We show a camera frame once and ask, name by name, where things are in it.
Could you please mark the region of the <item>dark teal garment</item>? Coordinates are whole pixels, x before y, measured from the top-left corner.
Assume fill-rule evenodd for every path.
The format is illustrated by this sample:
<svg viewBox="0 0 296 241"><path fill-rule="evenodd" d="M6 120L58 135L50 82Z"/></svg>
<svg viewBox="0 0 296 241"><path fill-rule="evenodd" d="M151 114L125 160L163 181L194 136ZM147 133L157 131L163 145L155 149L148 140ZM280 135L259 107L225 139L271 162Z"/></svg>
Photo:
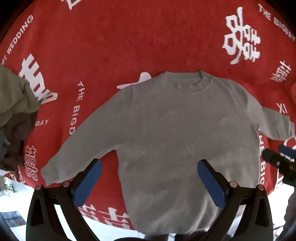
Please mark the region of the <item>dark teal garment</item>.
<svg viewBox="0 0 296 241"><path fill-rule="evenodd" d="M3 128L0 129L0 156L1 159L4 158L4 156L7 153L8 147L11 145L11 143L7 140L6 134Z"/></svg>

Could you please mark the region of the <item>dark brown garment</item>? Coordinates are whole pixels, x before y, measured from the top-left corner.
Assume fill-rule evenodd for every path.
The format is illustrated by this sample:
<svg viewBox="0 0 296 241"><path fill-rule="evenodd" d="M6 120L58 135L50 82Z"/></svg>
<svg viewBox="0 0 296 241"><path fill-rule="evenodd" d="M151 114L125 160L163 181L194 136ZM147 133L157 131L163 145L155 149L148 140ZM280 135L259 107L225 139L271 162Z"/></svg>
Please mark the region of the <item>dark brown garment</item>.
<svg viewBox="0 0 296 241"><path fill-rule="evenodd" d="M1 159L1 170L14 172L18 166L24 166L23 147L35 128L37 115L37 112L17 113L4 126L6 138L11 145Z"/></svg>

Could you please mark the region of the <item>grey knit sweater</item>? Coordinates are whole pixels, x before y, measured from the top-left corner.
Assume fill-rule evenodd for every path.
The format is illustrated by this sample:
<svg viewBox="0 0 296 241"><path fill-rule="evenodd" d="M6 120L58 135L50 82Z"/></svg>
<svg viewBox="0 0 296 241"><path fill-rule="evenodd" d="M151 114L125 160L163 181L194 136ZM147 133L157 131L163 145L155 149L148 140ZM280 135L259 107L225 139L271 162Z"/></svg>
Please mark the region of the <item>grey knit sweater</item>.
<svg viewBox="0 0 296 241"><path fill-rule="evenodd" d="M41 175L47 185L61 183L114 150L133 227L146 235L189 234L208 229L219 214L197 175L198 161L255 187L259 133L284 141L295 137L295 125L232 80L203 71L165 72L100 106Z"/></svg>

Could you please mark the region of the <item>olive green garment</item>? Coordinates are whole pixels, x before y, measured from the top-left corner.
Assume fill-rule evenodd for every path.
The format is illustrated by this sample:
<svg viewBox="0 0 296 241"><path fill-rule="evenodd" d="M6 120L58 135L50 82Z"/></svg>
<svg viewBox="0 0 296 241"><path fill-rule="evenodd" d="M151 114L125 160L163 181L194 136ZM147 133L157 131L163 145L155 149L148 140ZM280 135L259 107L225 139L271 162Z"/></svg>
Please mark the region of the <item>olive green garment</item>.
<svg viewBox="0 0 296 241"><path fill-rule="evenodd" d="M1 65L1 127L17 113L35 113L40 102L33 94L27 80L20 78Z"/></svg>

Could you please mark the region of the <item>red embroidered pillow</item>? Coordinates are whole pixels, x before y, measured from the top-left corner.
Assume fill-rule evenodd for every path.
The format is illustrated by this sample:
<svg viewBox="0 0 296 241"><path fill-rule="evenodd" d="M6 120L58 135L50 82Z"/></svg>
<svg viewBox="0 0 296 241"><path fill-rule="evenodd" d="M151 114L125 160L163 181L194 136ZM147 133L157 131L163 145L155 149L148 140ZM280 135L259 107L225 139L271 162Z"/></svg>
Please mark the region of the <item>red embroidered pillow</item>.
<svg viewBox="0 0 296 241"><path fill-rule="evenodd" d="M294 105L296 105L296 83L295 81L288 81L285 84L285 93L287 96L287 99L293 103Z"/></svg>

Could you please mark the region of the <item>red wedding blanket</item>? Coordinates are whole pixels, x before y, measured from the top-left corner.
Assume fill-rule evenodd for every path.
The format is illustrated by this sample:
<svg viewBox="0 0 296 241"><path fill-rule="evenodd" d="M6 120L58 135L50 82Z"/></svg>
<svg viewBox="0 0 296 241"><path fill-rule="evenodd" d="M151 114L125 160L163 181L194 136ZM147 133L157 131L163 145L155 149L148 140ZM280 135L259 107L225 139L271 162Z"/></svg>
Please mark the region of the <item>red wedding blanket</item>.
<svg viewBox="0 0 296 241"><path fill-rule="evenodd" d="M264 108L295 125L285 84L295 81L295 33L267 1L34 1L1 42L1 65L27 80L40 102L23 147L21 182L47 185L41 169L100 106L120 90L165 72L229 79ZM281 178L265 148L295 145L259 133L259 184L273 193ZM79 208L93 221L136 230L125 207L118 156Z"/></svg>

